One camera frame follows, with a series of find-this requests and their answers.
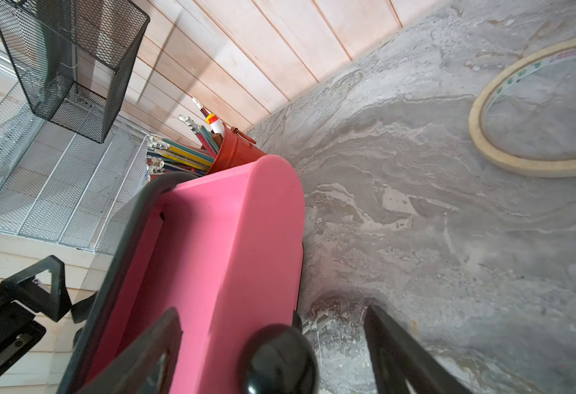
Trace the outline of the pink top drawer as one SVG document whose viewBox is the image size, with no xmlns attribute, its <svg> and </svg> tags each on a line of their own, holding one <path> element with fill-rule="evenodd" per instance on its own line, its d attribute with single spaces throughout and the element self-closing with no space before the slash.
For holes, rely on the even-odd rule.
<svg viewBox="0 0 576 394">
<path fill-rule="evenodd" d="M 260 329 L 290 324 L 304 249 L 304 193 L 285 159 L 179 184 L 158 200 L 165 217 L 117 356 L 164 312 L 181 321 L 174 393 L 240 393 L 240 360 Z"/>
</svg>

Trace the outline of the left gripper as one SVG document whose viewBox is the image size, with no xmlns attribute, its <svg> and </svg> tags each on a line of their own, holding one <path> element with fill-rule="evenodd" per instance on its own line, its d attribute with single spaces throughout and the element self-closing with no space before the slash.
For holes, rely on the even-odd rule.
<svg viewBox="0 0 576 394">
<path fill-rule="evenodd" d="M 57 323 L 71 310 L 65 264 L 54 255 L 2 280 L 0 287 L 0 377 L 37 345 L 46 328 L 34 320 L 42 313 Z"/>
</svg>

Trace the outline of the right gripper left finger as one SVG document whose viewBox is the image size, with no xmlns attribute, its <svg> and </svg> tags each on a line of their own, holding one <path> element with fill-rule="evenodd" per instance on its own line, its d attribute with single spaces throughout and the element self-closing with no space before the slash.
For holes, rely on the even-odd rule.
<svg viewBox="0 0 576 394">
<path fill-rule="evenodd" d="M 81 393 L 168 393 L 181 348 L 181 321 L 169 308 Z"/>
</svg>

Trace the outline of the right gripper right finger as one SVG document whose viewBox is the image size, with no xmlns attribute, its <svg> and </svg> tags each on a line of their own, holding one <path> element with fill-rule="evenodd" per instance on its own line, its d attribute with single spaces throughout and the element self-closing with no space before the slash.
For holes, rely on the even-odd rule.
<svg viewBox="0 0 576 394">
<path fill-rule="evenodd" d="M 379 393 L 468 393 L 382 307 L 370 305 L 365 337 Z"/>
</svg>

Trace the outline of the black drawer cabinet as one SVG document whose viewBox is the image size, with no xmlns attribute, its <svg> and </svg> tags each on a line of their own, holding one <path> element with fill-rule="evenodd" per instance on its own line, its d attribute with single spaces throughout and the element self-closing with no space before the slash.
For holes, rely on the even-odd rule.
<svg viewBox="0 0 576 394">
<path fill-rule="evenodd" d="M 165 222 L 158 200 L 194 179 L 196 176 L 184 172 L 162 175 L 148 182 L 109 220 L 92 264 L 106 275 L 97 292 L 72 311 L 74 317 L 80 317 L 80 329 L 59 393 L 78 392 L 115 359 Z"/>
</svg>

